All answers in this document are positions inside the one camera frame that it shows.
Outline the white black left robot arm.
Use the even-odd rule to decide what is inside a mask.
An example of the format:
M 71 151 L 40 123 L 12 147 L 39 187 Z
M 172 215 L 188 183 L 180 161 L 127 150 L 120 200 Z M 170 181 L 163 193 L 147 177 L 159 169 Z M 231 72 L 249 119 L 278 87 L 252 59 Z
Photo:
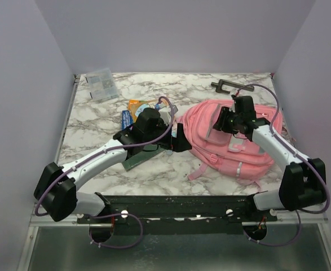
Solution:
M 166 117 L 154 108 L 145 108 L 132 125 L 94 152 L 68 164 L 46 165 L 34 191 L 36 207 L 43 207 L 42 215 L 49 215 L 55 222 L 72 214 L 90 215 L 98 223 L 106 222 L 110 202 L 100 193 L 81 193 L 79 189 L 111 166 L 143 152 L 145 146 L 156 145 L 173 152 L 191 150 L 181 123 L 177 124 L 176 136 L 172 135 L 173 120 L 173 115 Z

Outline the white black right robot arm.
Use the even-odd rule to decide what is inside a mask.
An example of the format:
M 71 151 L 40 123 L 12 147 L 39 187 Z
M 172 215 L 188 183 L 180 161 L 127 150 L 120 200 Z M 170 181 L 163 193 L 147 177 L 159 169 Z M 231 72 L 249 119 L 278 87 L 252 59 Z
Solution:
M 254 194 L 253 202 L 244 207 L 248 220 L 259 220 L 269 209 L 297 211 L 329 203 L 324 162 L 299 152 L 279 135 L 272 120 L 258 117 L 252 97 L 234 97 L 232 106 L 223 106 L 213 129 L 228 134 L 241 133 L 283 170 L 278 190 Z

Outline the pink student backpack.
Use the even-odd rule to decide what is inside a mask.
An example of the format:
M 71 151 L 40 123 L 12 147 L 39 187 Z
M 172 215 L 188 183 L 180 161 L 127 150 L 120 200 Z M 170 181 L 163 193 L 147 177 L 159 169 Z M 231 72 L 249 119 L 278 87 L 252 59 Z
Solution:
M 243 135 L 217 131 L 213 125 L 222 107 L 232 106 L 228 99 L 203 101 L 188 109 L 176 121 L 183 125 L 184 134 L 192 145 L 190 153 L 202 161 L 200 167 L 188 175 L 193 181 L 208 167 L 234 177 L 242 185 L 256 184 L 274 164 L 271 157 Z

